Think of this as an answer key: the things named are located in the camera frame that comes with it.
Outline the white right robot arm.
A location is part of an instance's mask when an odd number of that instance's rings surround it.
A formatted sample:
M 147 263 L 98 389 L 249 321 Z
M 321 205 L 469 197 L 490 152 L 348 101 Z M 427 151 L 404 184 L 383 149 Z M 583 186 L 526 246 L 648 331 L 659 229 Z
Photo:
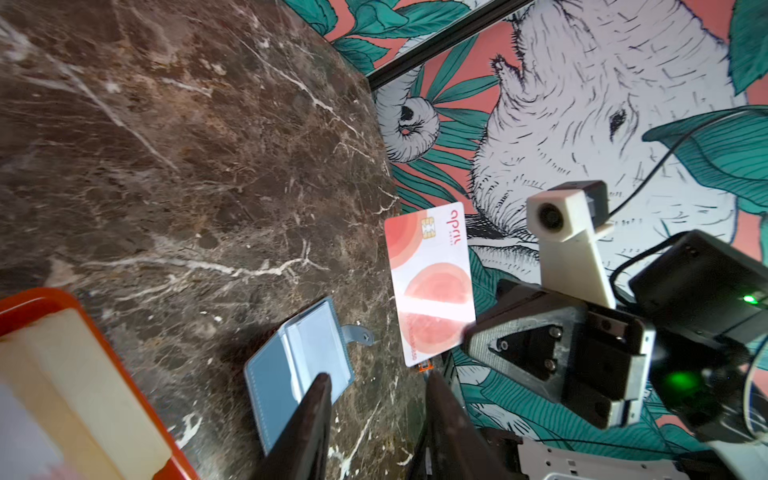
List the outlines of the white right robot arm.
M 472 359 L 607 430 L 635 424 L 644 389 L 731 472 L 767 469 L 767 269 L 698 230 L 637 256 L 625 296 L 614 275 L 502 281 L 464 337 Z

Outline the red white credit card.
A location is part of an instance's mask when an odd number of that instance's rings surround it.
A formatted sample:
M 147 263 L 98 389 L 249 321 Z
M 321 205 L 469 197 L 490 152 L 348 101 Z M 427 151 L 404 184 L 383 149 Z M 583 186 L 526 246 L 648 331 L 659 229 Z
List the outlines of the red white credit card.
M 405 365 L 458 346 L 475 323 L 464 205 L 454 202 L 384 222 Z

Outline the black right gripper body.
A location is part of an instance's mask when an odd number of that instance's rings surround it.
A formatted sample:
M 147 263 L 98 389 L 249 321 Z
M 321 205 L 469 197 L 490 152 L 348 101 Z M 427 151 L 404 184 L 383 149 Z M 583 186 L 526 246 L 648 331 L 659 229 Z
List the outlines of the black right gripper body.
M 624 311 L 503 280 L 462 349 L 599 429 L 640 420 L 656 329 Z

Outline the blue card holder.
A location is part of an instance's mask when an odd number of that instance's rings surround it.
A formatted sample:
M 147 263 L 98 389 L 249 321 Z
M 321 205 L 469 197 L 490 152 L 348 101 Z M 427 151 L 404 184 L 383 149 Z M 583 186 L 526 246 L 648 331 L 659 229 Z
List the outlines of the blue card holder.
M 336 402 L 355 381 L 347 345 L 371 346 L 369 329 L 339 323 L 331 298 L 326 297 L 289 318 L 247 360 L 244 375 L 265 453 L 277 443 L 315 377 L 331 378 Z

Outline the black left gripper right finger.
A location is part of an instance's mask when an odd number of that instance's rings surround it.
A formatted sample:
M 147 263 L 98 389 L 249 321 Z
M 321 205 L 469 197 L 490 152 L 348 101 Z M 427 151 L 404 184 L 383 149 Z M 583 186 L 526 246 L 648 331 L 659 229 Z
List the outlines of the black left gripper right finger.
M 514 479 L 475 429 L 443 376 L 426 380 L 426 417 L 409 479 Z

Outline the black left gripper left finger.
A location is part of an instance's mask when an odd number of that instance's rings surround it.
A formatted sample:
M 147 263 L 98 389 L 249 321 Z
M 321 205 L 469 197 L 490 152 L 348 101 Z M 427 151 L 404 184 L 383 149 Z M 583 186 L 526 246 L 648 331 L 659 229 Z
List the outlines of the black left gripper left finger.
M 324 479 L 330 439 L 332 381 L 318 374 L 254 479 Z

